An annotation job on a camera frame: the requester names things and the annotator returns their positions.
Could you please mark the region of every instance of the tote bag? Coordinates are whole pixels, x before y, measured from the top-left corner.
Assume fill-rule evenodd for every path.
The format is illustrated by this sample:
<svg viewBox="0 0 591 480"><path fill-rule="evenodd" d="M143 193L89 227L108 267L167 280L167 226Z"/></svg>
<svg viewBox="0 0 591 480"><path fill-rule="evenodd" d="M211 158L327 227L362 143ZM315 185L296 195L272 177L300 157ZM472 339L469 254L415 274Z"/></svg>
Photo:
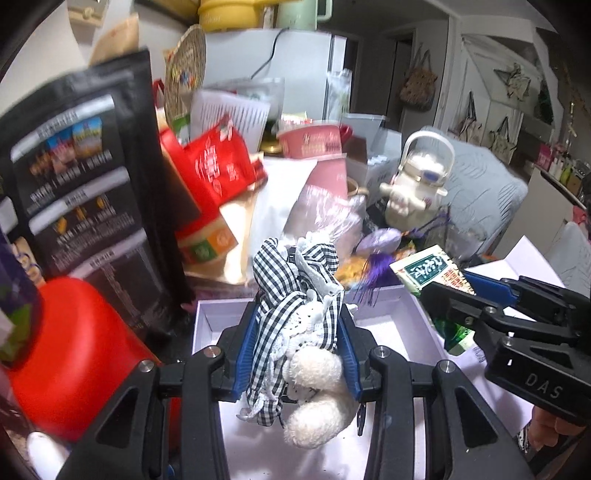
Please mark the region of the tote bag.
<svg viewBox="0 0 591 480"><path fill-rule="evenodd" d="M437 75L431 70L431 51L421 58L422 45L411 65L410 72L400 91L400 100L408 108L428 112L435 99Z"/></svg>
<svg viewBox="0 0 591 480"><path fill-rule="evenodd" d="M509 140L509 118L505 117L497 131L491 132L493 136L491 151L505 165L511 162L513 152L517 146Z"/></svg>
<svg viewBox="0 0 591 480"><path fill-rule="evenodd" d="M480 145L482 141L482 124L476 118L476 106L474 105L474 94L470 92L466 118L459 128L458 138L462 142L472 145Z"/></svg>

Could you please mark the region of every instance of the gingham fabric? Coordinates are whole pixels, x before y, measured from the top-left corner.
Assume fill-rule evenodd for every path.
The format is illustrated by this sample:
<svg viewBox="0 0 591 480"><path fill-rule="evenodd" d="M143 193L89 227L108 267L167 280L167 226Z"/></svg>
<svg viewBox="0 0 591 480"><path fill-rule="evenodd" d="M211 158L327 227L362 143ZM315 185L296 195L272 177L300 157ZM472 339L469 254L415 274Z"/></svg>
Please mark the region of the gingham fabric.
<svg viewBox="0 0 591 480"><path fill-rule="evenodd" d="M254 276L261 295L256 313L258 337L246 400L251 412L256 413L256 422L263 426L273 425L274 420L280 417L280 397L285 387L281 375L285 359L277 362L274 371L267 374L271 348L290 315L306 302L305 292L316 290L310 279L281 255L278 244L276 238L267 239L253 260ZM334 245L315 244L302 254L308 265L325 281L338 284L333 276L339 266ZM324 337L320 347L331 352L336 349L337 318L344 296L343 290L338 292L324 316Z"/></svg>

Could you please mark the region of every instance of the refrigerator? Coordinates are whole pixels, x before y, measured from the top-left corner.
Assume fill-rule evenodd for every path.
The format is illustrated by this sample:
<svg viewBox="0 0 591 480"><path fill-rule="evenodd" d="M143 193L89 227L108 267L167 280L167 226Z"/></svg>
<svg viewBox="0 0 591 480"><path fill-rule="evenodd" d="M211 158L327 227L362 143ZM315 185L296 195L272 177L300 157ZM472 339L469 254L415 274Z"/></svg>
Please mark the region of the refrigerator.
<svg viewBox="0 0 591 480"><path fill-rule="evenodd" d="M251 29L208 33L204 88L224 80L256 76L285 78L284 113L306 112L320 120L327 112L327 72L339 72L345 61L346 38L330 33Z"/></svg>

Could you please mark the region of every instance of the gray cushion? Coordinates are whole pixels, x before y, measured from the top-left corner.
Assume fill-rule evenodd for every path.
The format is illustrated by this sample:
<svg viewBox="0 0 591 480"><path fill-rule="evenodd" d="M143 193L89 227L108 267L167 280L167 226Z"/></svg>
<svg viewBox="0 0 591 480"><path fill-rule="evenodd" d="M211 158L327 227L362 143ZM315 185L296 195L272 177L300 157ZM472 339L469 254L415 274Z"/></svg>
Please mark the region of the gray cushion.
<svg viewBox="0 0 591 480"><path fill-rule="evenodd" d="M423 127L422 130L445 136L433 127ZM479 249L483 252L509 225L527 195L527 184L507 170L487 148L447 138L456 152L456 160L445 184L448 194L444 204L452 207L452 221L460 230L468 230L475 223L480 225L486 235ZM438 144L438 148L445 148L430 138L419 139L417 146L433 143Z"/></svg>

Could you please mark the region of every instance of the yellow container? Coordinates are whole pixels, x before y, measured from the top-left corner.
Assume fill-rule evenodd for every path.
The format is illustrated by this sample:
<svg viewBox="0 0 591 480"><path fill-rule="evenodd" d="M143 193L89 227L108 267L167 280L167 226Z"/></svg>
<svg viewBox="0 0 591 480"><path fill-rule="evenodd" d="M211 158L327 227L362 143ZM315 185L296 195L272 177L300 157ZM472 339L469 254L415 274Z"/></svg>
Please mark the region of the yellow container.
<svg viewBox="0 0 591 480"><path fill-rule="evenodd" d="M202 0L199 24L206 32L262 27L266 5L293 0Z"/></svg>

